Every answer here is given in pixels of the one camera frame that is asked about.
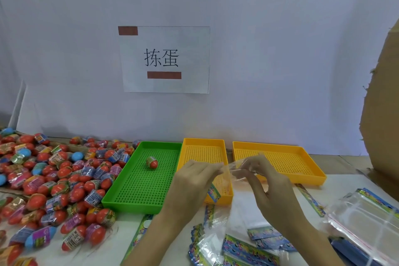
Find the hand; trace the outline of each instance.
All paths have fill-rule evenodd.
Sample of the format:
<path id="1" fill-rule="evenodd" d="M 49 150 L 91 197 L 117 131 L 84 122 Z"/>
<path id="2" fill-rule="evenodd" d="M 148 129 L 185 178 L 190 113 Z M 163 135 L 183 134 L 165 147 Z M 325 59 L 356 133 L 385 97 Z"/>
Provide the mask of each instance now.
<path id="1" fill-rule="evenodd" d="M 277 231 L 289 238 L 308 224 L 289 178 L 278 173 L 265 155 L 247 158 L 239 169 L 251 185 L 262 215 Z M 266 177 L 269 186 L 266 193 L 253 171 Z"/>
<path id="2" fill-rule="evenodd" d="M 222 167 L 222 163 L 189 160 L 175 173 L 160 216 L 178 229 L 186 226 L 202 206 L 213 180 L 222 174 Z"/>

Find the white table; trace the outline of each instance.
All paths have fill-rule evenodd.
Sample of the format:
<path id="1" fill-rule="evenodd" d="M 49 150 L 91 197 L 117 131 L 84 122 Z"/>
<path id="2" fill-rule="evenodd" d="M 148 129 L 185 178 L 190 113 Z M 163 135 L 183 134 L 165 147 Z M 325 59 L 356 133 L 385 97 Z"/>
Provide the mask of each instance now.
<path id="1" fill-rule="evenodd" d="M 386 200 L 388 203 L 399 207 L 399 203 L 386 194 L 381 188 L 362 175 L 328 175 L 325 184 L 319 188 L 306 186 L 309 193 L 321 204 L 330 204 L 343 197 L 347 193 L 355 191 L 357 188 L 366 187 L 378 196 Z M 240 195 L 240 191 L 235 191 L 235 198 Z M 299 190 L 295 187 L 294 192 L 305 213 L 307 219 L 315 227 L 319 227 L 323 218 L 320 218 Z M 187 258 L 188 246 L 191 243 L 190 231 L 193 225 L 203 222 L 205 208 L 201 208 L 192 221 L 182 230 L 177 239 L 171 244 L 166 252 L 161 265 L 162 266 L 191 266 Z M 142 214 L 120 214 L 114 225 L 112 235 L 93 252 L 88 244 L 81 249 L 76 249 L 71 253 L 61 251 L 63 235 L 57 231 L 50 245 L 34 252 L 25 250 L 23 256 L 36 256 L 40 266 L 66 266 L 66 265 L 82 265 L 84 262 L 92 263 L 96 266 L 119 265 L 123 256 L 132 241 L 137 227 L 142 219 Z M 0 229 L 8 231 L 8 239 L 18 228 L 10 227 L 7 223 L 1 223 Z M 301 266 L 307 265 L 300 254 L 291 253 L 289 256 L 289 265 Z"/>

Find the yellow tray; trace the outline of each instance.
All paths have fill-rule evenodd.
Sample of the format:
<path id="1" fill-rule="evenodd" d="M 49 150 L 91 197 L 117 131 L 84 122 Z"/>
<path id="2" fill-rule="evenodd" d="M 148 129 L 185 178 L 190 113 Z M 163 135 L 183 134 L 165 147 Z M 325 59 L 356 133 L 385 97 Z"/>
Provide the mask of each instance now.
<path id="1" fill-rule="evenodd" d="M 228 161 L 224 140 L 184 138 L 176 171 L 191 159 L 199 162 L 224 163 L 226 170 L 213 180 L 213 185 L 222 196 L 216 205 L 230 205 L 233 200 L 233 187 L 229 167 L 227 166 Z M 214 204 L 209 195 L 206 196 L 205 203 Z"/>
<path id="2" fill-rule="evenodd" d="M 326 175 L 308 153 L 299 146 L 233 141 L 234 161 L 263 152 L 279 173 L 292 183 L 322 185 Z"/>

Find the green tray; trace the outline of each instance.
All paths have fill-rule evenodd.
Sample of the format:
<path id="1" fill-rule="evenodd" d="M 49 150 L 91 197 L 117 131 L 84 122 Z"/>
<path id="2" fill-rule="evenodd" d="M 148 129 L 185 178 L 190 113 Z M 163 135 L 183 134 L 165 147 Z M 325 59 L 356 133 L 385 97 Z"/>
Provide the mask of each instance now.
<path id="1" fill-rule="evenodd" d="M 143 141 L 102 199 L 106 208 L 124 213 L 157 214 L 176 172 L 181 143 Z M 148 157 L 158 160 L 158 168 L 147 167 Z"/>

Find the cardboard box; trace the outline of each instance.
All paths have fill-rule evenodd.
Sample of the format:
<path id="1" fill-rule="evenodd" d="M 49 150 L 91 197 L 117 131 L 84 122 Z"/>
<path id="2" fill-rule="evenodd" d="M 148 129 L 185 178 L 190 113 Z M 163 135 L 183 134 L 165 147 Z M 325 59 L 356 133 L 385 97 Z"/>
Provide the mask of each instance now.
<path id="1" fill-rule="evenodd" d="M 399 20 L 389 31 L 372 73 L 360 122 L 360 132 L 375 169 L 366 174 L 398 200 Z"/>

